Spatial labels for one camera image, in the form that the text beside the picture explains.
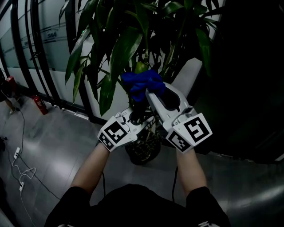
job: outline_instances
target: black cable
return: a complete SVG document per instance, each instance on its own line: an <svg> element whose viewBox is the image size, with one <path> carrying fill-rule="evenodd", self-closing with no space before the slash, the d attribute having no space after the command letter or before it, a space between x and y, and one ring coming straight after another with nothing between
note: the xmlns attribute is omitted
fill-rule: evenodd
<svg viewBox="0 0 284 227"><path fill-rule="evenodd" d="M105 182L105 175L103 174L103 197L106 196L106 182Z"/></svg>
<svg viewBox="0 0 284 227"><path fill-rule="evenodd" d="M21 151L20 151L18 157L22 160L22 162L26 165L26 167L29 168L29 166L25 163L25 161L24 161L24 160L22 159L22 157L20 156L20 155L23 153L24 132L25 132L25 118L24 118L24 115L23 115L22 111L21 111L20 109L18 109L18 110L21 112L22 117L23 117L23 121L24 121L24 124L23 124L23 134L22 134L22 148L21 148ZM51 194L53 194L57 199L60 200L60 198L58 198L52 191L50 191L50 190L44 185L44 183L43 183L36 175L34 175L34 176L35 176L36 179L39 180L39 182L40 182Z"/></svg>
<svg viewBox="0 0 284 227"><path fill-rule="evenodd" d="M22 114L22 117L23 117L23 121L24 121L24 125L23 125L23 134L22 134L22 148L21 148L21 151L19 153L19 155L21 155L23 153L23 143L24 143L24 132L25 132L25 118L24 118L24 115L22 113L22 111L20 109L18 109L21 114Z"/></svg>
<svg viewBox="0 0 284 227"><path fill-rule="evenodd" d="M176 186L177 182L177 175L178 175L178 167L176 167L176 172L174 174L174 184L173 184L173 190L172 190L172 201L174 202L174 188Z"/></svg>
<svg viewBox="0 0 284 227"><path fill-rule="evenodd" d="M30 167L25 163L25 161L23 160L23 158L22 158L20 155L19 155L18 157L22 160L22 162L26 165L26 167L28 167L28 168L30 169ZM40 182L51 194L53 194L57 199L60 200L60 198L58 198L52 191L50 191L50 190L44 185L44 183L36 176L36 174L35 174L34 176L36 177L36 179L39 180L39 182Z"/></svg>

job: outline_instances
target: forearm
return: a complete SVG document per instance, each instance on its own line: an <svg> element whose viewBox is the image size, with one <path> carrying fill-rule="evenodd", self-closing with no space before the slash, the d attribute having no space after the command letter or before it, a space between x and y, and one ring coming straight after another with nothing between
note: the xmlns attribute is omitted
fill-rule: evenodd
<svg viewBox="0 0 284 227"><path fill-rule="evenodd" d="M182 154L177 152L178 173L185 195L200 187L207 186L205 174L198 162L194 149Z"/></svg>
<svg viewBox="0 0 284 227"><path fill-rule="evenodd" d="M83 188L90 195L99 183L110 152L99 143L76 173L71 187Z"/></svg>

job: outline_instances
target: power strip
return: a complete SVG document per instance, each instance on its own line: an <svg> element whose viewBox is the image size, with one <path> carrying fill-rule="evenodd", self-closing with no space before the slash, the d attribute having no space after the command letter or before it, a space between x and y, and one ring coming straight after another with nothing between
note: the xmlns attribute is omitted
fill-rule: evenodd
<svg viewBox="0 0 284 227"><path fill-rule="evenodd" d="M16 160L19 156L20 148L18 147L15 154L14 154L14 159Z"/></svg>
<svg viewBox="0 0 284 227"><path fill-rule="evenodd" d="M25 183L21 182L21 186L20 186L20 192L23 190Z"/></svg>

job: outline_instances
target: white cable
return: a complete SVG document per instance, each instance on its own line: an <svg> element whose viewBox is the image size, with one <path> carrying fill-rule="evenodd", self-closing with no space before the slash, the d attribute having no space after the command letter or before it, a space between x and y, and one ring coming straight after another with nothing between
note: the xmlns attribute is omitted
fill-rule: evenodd
<svg viewBox="0 0 284 227"><path fill-rule="evenodd" d="M12 163L12 166L18 168L18 170L19 170L19 172L20 172L20 174L21 174L21 176L20 176L20 178L19 178L19 182L20 182L20 184L21 184L21 186L22 186L22 183L23 183L23 182L21 181L22 176L27 176L28 178L32 179L32 178L34 177L35 173L36 173L36 168L30 168L30 169L25 170L24 172L21 172L19 166L18 166L18 165L14 165L15 161L16 161L16 159L14 159L14 161L13 161L13 163ZM31 177L26 174L26 172L28 172L28 171L31 171L31 172L32 172L32 176L31 176ZM31 222L32 222L32 224L33 224L33 226L36 227L35 224L34 224L34 222L32 221L32 218L30 217L30 215L29 215L29 213L28 213L28 211L27 211L25 205L24 205L23 198L22 198L22 191L21 191L21 190L20 190L20 195L21 195L22 204L23 204L23 206L24 206L24 208L25 208L25 210L26 210L26 213L28 214L28 217L30 218L30 220L31 220Z"/></svg>
<svg viewBox="0 0 284 227"><path fill-rule="evenodd" d="M22 198L22 192L20 192L20 195L21 195L22 204L23 204L23 206L24 206L24 208L25 208L25 210L26 210L26 213L28 214L28 217L30 218L30 220L31 220L31 222L32 222L32 224L33 224L33 226L36 227L35 224L34 224L34 222L32 221L32 218L30 217L30 215L29 215L29 213L28 213L28 211L27 211L25 205L24 205L23 198Z"/></svg>
<svg viewBox="0 0 284 227"><path fill-rule="evenodd" d="M21 172L19 166L18 166L18 165L14 165L14 162L15 162L15 161L16 161L16 159L14 159L14 161L13 161L13 163L12 163L12 166L18 168L18 170L19 170L19 172L20 172L20 174L21 174L20 179L21 179L22 176L27 176L27 177L30 178L30 179L32 179L32 178L34 177L34 175L35 175L35 173L36 173L36 168L30 168L30 169L27 169L27 170L24 171L24 172ZM31 177L28 176L27 174L25 174L25 173L28 172L28 171L31 171L31 172L32 172L32 176L31 176Z"/></svg>

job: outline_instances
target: blue cloth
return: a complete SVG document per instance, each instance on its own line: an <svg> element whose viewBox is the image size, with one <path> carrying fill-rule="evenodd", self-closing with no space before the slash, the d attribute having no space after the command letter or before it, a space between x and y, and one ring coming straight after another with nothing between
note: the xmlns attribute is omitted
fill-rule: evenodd
<svg viewBox="0 0 284 227"><path fill-rule="evenodd" d="M144 101L146 88L157 96L164 94L166 89L162 78L154 70L148 70L139 74L126 72L122 74L122 79L124 85L131 86L130 94L136 102Z"/></svg>

